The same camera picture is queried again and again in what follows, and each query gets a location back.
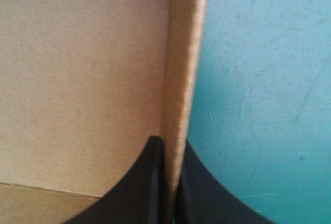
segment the scratch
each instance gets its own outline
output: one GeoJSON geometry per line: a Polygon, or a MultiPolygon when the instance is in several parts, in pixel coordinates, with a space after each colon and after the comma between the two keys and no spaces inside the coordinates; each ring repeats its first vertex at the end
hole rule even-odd
{"type": "Polygon", "coordinates": [[[323,75],[325,69],[328,67],[327,63],[329,61],[330,61],[330,59],[328,58],[322,63],[322,66],[320,67],[318,73],[313,78],[307,92],[305,93],[305,96],[304,96],[302,102],[300,103],[300,105],[297,109],[297,114],[295,115],[294,120],[293,120],[294,125],[296,125],[299,122],[299,120],[301,119],[302,113],[306,108],[307,102],[310,99],[311,94],[314,92],[315,88],[317,87],[317,85],[318,85],[318,83],[321,79],[321,76],[323,75]]]}
{"type": "Polygon", "coordinates": [[[208,110],[208,114],[209,114],[210,120],[212,120],[212,123],[215,125],[214,118],[213,118],[213,116],[212,116],[212,114],[210,113],[209,110],[208,110]]]}
{"type": "Polygon", "coordinates": [[[242,118],[243,118],[244,110],[245,110],[245,104],[246,104],[246,99],[247,99],[247,96],[248,96],[249,92],[250,92],[250,87],[247,88],[247,91],[246,91],[246,94],[245,94],[245,97],[244,97],[244,100],[243,100],[242,109],[240,111],[240,119],[239,119],[239,121],[241,121],[242,118]]]}
{"type": "Polygon", "coordinates": [[[269,197],[269,196],[277,196],[277,193],[265,193],[265,194],[254,194],[254,195],[246,195],[244,197],[241,197],[241,199],[244,198],[251,198],[251,197],[269,197]]]}
{"type": "Polygon", "coordinates": [[[222,22],[223,22],[223,19],[224,19],[224,15],[219,19],[219,21],[218,21],[218,23],[217,23],[217,26],[216,26],[216,29],[215,29],[215,31],[214,31],[214,33],[213,33],[213,36],[212,36],[212,38],[210,39],[210,41],[208,42],[208,45],[207,45],[206,51],[204,52],[202,58],[200,59],[199,64],[202,63],[202,61],[205,60],[205,58],[206,58],[206,56],[207,56],[207,54],[208,54],[208,51],[209,51],[209,49],[210,49],[212,43],[214,42],[214,39],[215,39],[217,33],[218,33],[218,30],[219,30],[219,28],[221,27],[221,24],[222,24],[222,22]]]}
{"type": "Polygon", "coordinates": [[[251,181],[253,180],[255,174],[256,174],[256,171],[257,171],[257,168],[258,168],[258,164],[259,164],[259,160],[260,160],[260,157],[261,157],[261,154],[262,154],[262,150],[261,149],[257,155],[257,158],[255,159],[255,164],[254,164],[254,167],[249,175],[249,178],[248,178],[248,183],[247,183],[247,186],[246,186],[246,189],[245,189],[245,192],[248,191],[248,189],[250,188],[250,184],[251,184],[251,181]]]}

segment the teal wall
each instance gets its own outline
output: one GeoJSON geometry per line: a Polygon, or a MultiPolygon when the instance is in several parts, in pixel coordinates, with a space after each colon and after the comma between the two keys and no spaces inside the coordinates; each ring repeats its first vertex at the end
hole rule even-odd
{"type": "Polygon", "coordinates": [[[209,0],[188,137],[262,215],[331,223],[331,0],[209,0]]]}

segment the black curved edge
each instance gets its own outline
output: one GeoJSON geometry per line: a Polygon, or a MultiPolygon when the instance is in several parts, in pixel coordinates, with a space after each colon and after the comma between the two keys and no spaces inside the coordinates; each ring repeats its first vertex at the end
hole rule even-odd
{"type": "Polygon", "coordinates": [[[157,224],[163,144],[148,138],[131,169],[106,195],[64,224],[157,224]]]}
{"type": "Polygon", "coordinates": [[[176,224],[272,224],[229,193],[187,142],[175,207],[176,224]]]}

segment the cardboard box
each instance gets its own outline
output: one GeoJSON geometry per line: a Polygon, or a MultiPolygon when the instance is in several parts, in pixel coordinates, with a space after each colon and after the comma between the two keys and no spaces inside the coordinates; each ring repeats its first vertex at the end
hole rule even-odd
{"type": "Polygon", "coordinates": [[[1,223],[70,217],[121,179],[150,135],[166,145],[170,218],[205,2],[170,0],[168,12],[169,0],[0,0],[0,198],[13,197],[1,223]],[[34,212],[41,203],[54,211],[34,212]]]}

